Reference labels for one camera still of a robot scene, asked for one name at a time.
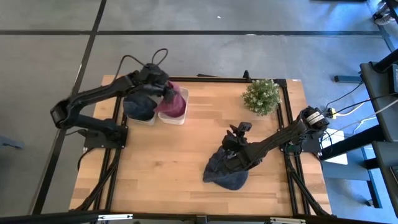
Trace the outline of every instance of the cloth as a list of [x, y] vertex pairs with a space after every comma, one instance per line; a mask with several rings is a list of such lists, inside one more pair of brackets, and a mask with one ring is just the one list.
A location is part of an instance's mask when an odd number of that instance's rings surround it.
[[249, 172], [244, 170], [230, 173], [223, 164], [223, 158], [225, 158], [224, 149], [220, 147], [210, 157], [203, 173], [203, 181], [214, 182], [228, 190], [239, 190], [246, 183]]
[[181, 90], [178, 85], [172, 82], [167, 82], [167, 85], [173, 89], [175, 92], [171, 102], [168, 103], [165, 100], [162, 100], [158, 107], [156, 107], [156, 112], [162, 112], [169, 117], [178, 118], [179, 116], [185, 113], [185, 107], [187, 106], [187, 102], [182, 98]]
[[148, 121], [155, 116], [157, 103], [143, 93], [133, 93], [123, 99], [123, 109], [127, 117]]

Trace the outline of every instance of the gray floor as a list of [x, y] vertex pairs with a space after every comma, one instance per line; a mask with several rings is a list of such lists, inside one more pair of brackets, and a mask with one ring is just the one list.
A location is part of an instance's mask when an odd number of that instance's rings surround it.
[[[90, 30], [99, 4], [100, 0], [29, 3], [2, 0], [0, 29]], [[117, 0], [108, 1], [99, 29], [372, 31], [378, 27], [371, 22], [365, 3]], [[0, 216], [28, 212], [55, 136], [49, 109], [69, 94], [87, 40], [84, 35], [0, 35], [0, 135], [26, 144], [23, 150], [0, 149]], [[297, 78], [303, 81], [308, 104], [321, 108], [356, 86], [334, 83], [334, 75], [355, 75], [360, 63], [380, 60], [389, 53], [384, 40], [372, 36], [97, 36], [81, 89], [96, 87], [103, 75], [114, 74], [124, 54], [148, 62], [161, 47], [170, 50], [162, 64], [162, 69], [170, 75], [205, 73], [241, 77], [243, 71], [249, 70], [255, 78]], [[136, 63], [127, 62], [123, 72], [138, 68]], [[362, 86], [333, 107], [342, 108], [367, 97]], [[86, 114], [92, 112], [92, 107], [85, 110]], [[371, 113], [371, 105], [366, 104], [351, 116], [332, 121], [330, 127], [341, 128]], [[358, 131], [373, 125], [375, 120], [363, 124]], [[345, 131], [352, 133], [354, 128]], [[83, 138], [77, 135], [67, 137], [44, 212], [67, 210], [82, 142]], [[342, 184], [339, 180], [326, 180], [326, 183], [335, 215], [397, 222], [388, 206], [380, 212], [355, 200], [355, 195], [369, 197], [369, 192], [361, 187], [363, 183]]]

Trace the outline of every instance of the potted plant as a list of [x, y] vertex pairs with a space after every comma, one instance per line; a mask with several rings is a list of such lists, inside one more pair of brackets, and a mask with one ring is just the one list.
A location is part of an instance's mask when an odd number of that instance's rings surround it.
[[244, 105], [258, 116], [273, 112], [281, 102], [279, 85], [271, 79], [256, 80], [242, 94]]

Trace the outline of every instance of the plastic container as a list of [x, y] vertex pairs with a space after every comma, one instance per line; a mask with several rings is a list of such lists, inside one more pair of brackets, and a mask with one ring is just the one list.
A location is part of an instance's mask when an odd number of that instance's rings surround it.
[[185, 107], [185, 112], [183, 115], [179, 116], [178, 118], [172, 118], [167, 116], [166, 114], [163, 114], [162, 112], [159, 112], [157, 115], [158, 117], [165, 123], [167, 124], [177, 124], [177, 125], [182, 125], [185, 122], [185, 115], [187, 115], [187, 109], [188, 109], [188, 99], [189, 99], [189, 90], [187, 88], [180, 88], [181, 89], [181, 96], [187, 103]]
[[132, 120], [136, 124], [143, 124], [143, 125], [147, 125], [147, 126], [152, 126], [152, 125], [155, 124], [156, 114], [157, 113], [155, 112], [154, 117], [152, 119], [148, 120], [148, 121], [140, 121], [140, 120], [136, 120], [136, 119], [132, 119], [132, 118], [129, 118], [129, 119]]

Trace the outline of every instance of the wooden tabletop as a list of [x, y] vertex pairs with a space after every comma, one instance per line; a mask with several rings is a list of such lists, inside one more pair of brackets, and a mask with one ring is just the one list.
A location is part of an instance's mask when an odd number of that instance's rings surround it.
[[[103, 85], [112, 78], [104, 76]], [[301, 81], [287, 80], [287, 84], [295, 118], [307, 103]], [[251, 122], [252, 129], [246, 134], [248, 141], [262, 141], [278, 129], [276, 113], [256, 116], [245, 109], [240, 97], [246, 90], [245, 83], [178, 82], [178, 85], [190, 92], [185, 124], [165, 124], [159, 118], [153, 126], [127, 122], [129, 134], [121, 154], [112, 211], [291, 215], [286, 170], [278, 149], [270, 151], [260, 165], [249, 171], [249, 178], [240, 190], [227, 190], [202, 181], [205, 166], [230, 124]], [[115, 98], [97, 103], [94, 117], [111, 118], [114, 103]], [[282, 111], [287, 124], [284, 107]], [[103, 155], [104, 149], [95, 149], [82, 160], [70, 208], [79, 206], [96, 185]], [[304, 153], [301, 158], [309, 191], [330, 212], [320, 163], [311, 154]], [[299, 211], [303, 212], [297, 186], [296, 189]]]

